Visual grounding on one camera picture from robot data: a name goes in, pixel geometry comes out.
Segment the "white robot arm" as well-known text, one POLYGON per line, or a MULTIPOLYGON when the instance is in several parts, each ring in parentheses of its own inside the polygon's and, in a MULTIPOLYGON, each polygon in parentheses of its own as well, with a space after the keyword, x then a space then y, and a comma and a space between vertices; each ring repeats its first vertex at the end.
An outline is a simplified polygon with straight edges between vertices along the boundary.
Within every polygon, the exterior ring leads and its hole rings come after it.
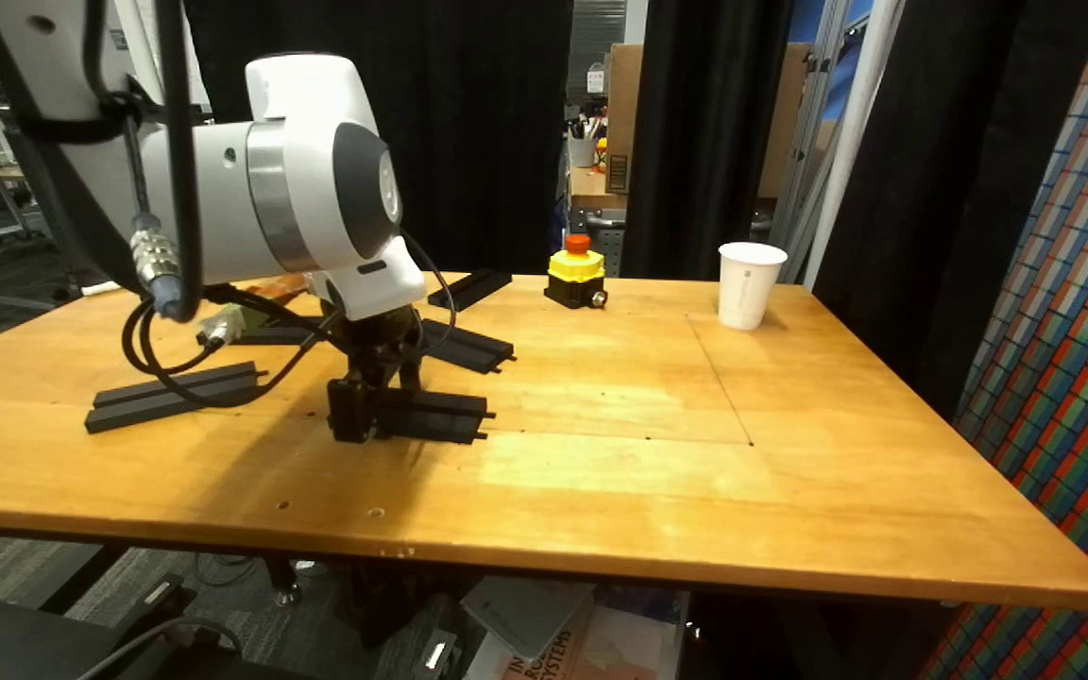
POLYGON ((253 114, 222 122, 202 87, 185 0, 0 0, 0 96, 57 238, 135 295, 121 350, 163 410, 243 410, 258 372, 163 364, 159 323, 243 309, 251 277, 323 298, 294 348, 334 343, 330 431, 421 436, 425 269, 402 233, 392 153, 363 76, 330 54, 246 65, 253 114))

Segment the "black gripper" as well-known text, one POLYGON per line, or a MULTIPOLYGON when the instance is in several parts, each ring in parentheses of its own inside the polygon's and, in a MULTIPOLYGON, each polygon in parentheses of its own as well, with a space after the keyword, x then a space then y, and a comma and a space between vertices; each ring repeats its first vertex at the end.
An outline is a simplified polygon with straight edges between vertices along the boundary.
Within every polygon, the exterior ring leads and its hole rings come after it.
POLYGON ((330 384, 330 431, 336 441, 367 441, 375 436, 367 389, 421 384, 421 313, 412 306, 402 306, 367 323, 348 323, 340 333, 340 348, 348 354, 348 383, 330 384))

